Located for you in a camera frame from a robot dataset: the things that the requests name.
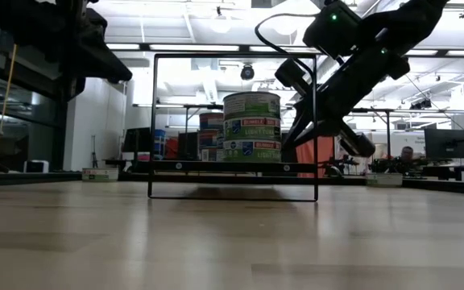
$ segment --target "black metal frame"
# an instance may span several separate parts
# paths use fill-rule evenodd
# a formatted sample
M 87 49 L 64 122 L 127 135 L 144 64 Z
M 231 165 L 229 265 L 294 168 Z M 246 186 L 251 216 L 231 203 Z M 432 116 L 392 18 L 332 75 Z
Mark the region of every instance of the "black metal frame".
M 208 50 L 205 50 L 205 46 L 216 46 L 215 43 L 108 43 L 109 45 L 112 44 L 127 44 L 130 45 L 130 48 L 119 48 L 119 49 L 111 49 L 112 52 L 155 52 L 155 53 L 165 53 L 165 52 L 172 52 L 172 53 L 183 53 L 186 52 L 183 48 L 195 46 L 198 48 L 194 48 L 189 52 L 198 52 L 198 53 L 209 53 Z M 233 44 L 233 43 L 221 43 L 219 45 L 222 46 L 234 46 L 238 47 L 237 52 L 239 53 L 252 53 L 252 54 L 267 54 L 272 52 L 256 52 L 252 48 L 269 48 L 268 46 L 262 44 Z M 155 46 L 169 46 L 171 48 L 155 48 Z M 313 50 L 312 48 L 305 47 L 305 46 L 295 46 L 295 45 L 281 45 L 282 48 L 291 48 L 293 50 L 302 50 L 302 53 L 298 54 L 305 54 L 306 56 L 315 55 L 315 56 L 323 56 L 322 52 L 318 50 Z M 436 51 L 435 53 L 431 54 L 424 54 L 423 52 L 430 52 Z M 413 48 L 410 52 L 406 54 L 406 57 L 409 58 L 442 58 L 442 59 L 464 59 L 464 56 L 456 56 L 449 54 L 449 52 L 464 52 L 463 48 L 441 48 L 441 47 L 431 47 L 431 48 Z
M 0 186 L 65 181 L 81 181 L 81 172 L 0 174 Z
M 206 53 L 177 53 L 177 54 L 156 54 L 154 59 L 154 72 L 153 72 L 153 97 L 151 103 L 151 134 L 155 134 L 155 120 L 156 120 L 156 95 L 157 95 L 157 79 L 158 79 L 158 64 L 161 58 L 272 58 L 272 59 L 288 59 L 288 58 L 299 58 L 299 59 L 310 59 L 313 60 L 313 75 L 312 84 L 313 87 L 313 104 L 316 108 L 316 90 L 317 90 L 317 58 L 314 54 L 283 54 L 278 52 L 206 52 Z M 313 123 L 317 122 L 317 112 L 313 111 Z M 155 148 L 155 138 L 151 138 L 151 148 Z M 192 162 L 192 161 L 155 161 L 155 158 L 151 158 L 149 162 L 142 162 L 143 166 L 148 166 L 149 178 L 148 178 L 148 190 L 147 195 L 150 198 L 163 198 L 163 199 L 195 199 L 195 197 L 158 197 L 153 195 L 153 182 L 162 180 L 162 177 L 155 175 L 155 170 L 166 170 L 175 172 L 188 172 L 188 171 L 206 171 L 206 172 L 310 172 L 314 174 L 311 184 L 314 187 L 314 196 L 310 200 L 301 199 L 262 199 L 263 201 L 310 201 L 316 202 L 318 200 L 318 144 L 317 140 L 313 140 L 314 149 L 314 162 L 313 164 L 241 164 L 241 163 L 218 163 L 218 162 Z M 179 178 L 177 176 L 170 176 L 166 181 L 179 182 L 184 178 L 191 180 L 191 182 L 197 183 L 209 183 L 210 178 L 201 179 L 194 178 L 200 176 L 186 176 Z M 280 183 L 283 184 L 309 184 L 307 178 L 269 178 L 269 177 L 243 177 L 238 178 L 234 176 L 213 176 L 211 177 L 219 183 L 230 183 L 230 184 L 260 184 L 266 181 L 268 184 Z

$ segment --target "person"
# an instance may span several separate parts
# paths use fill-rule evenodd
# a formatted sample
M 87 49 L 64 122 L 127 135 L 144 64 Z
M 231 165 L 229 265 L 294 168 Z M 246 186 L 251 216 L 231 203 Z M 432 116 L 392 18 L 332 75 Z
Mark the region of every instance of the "person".
M 412 162 L 413 154 L 414 150 L 410 146 L 406 146 L 402 148 L 402 152 L 400 153 L 400 159 L 403 163 L 409 164 Z

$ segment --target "desk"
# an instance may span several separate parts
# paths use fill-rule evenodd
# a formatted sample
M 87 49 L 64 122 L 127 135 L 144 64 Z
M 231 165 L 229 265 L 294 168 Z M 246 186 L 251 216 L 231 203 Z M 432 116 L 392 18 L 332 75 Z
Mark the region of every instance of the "desk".
M 427 166 L 422 170 L 423 176 L 437 176 L 439 180 L 448 180 L 454 178 L 456 181 L 462 181 L 464 166 Z

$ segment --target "tuna can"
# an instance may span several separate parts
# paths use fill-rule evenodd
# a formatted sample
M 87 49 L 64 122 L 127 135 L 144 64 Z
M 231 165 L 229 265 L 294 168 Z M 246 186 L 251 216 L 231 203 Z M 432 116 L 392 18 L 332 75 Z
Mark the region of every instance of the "tuna can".
M 280 142 L 267 140 L 225 141 L 224 160 L 229 162 L 280 162 Z
M 231 118 L 224 122 L 225 140 L 259 139 L 280 141 L 278 118 Z
M 280 97 L 268 92 L 233 93 L 223 98 L 225 120 L 244 117 L 280 119 Z
M 223 130 L 223 113 L 200 114 L 200 130 Z
M 198 146 L 200 149 L 218 147 L 219 130 L 201 130 L 198 132 Z
M 216 147 L 217 149 L 223 149 L 223 142 L 225 141 L 225 134 L 223 129 L 217 131 Z

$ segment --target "black cable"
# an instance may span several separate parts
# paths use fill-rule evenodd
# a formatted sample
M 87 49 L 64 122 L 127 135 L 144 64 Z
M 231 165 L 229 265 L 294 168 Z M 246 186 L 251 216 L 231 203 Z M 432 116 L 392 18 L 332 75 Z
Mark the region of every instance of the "black cable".
M 255 26 L 255 35 L 257 36 L 257 38 L 263 42 L 263 44 L 266 44 L 268 47 L 270 48 L 273 48 L 276 52 L 280 52 L 280 53 L 283 53 L 283 54 L 289 54 L 289 52 L 286 52 L 284 49 L 282 49 L 281 47 L 273 44 L 272 42 L 270 42 L 269 40 L 267 40 L 266 38 L 264 38 L 264 36 L 261 35 L 261 33 L 259 32 L 259 29 L 261 27 L 261 25 L 263 25 L 266 21 L 270 20 L 270 19 L 273 19 L 275 17 L 282 17 L 282 16 L 289 16 L 289 17 L 316 17 L 317 14 L 293 14 L 293 13 L 279 13 L 279 14 L 274 14 L 266 19 L 264 19 L 263 21 L 261 21 L 259 24 L 257 24 L 257 26 Z M 303 69 L 305 69 L 307 71 L 307 73 L 309 73 L 309 75 L 312 77 L 313 76 L 313 71 L 306 65 L 304 64 L 301 60 L 299 59 L 294 59 L 295 62 L 297 62 Z
M 406 77 L 408 78 L 409 81 L 411 81 L 412 85 L 415 86 L 416 89 L 418 89 L 418 91 L 427 99 L 431 102 L 431 105 L 435 106 L 439 111 L 441 111 L 452 123 L 454 123 L 455 125 L 457 125 L 458 127 L 460 127 L 461 129 L 464 130 L 463 126 L 459 125 L 459 123 L 457 123 L 456 121 L 454 121 L 446 112 L 444 112 L 444 110 L 440 109 L 440 107 L 436 106 L 436 104 L 434 104 L 433 100 L 431 100 L 430 97 L 427 97 L 425 95 L 424 92 L 422 92 L 422 90 L 415 84 L 414 81 L 412 81 L 412 79 L 406 75 Z

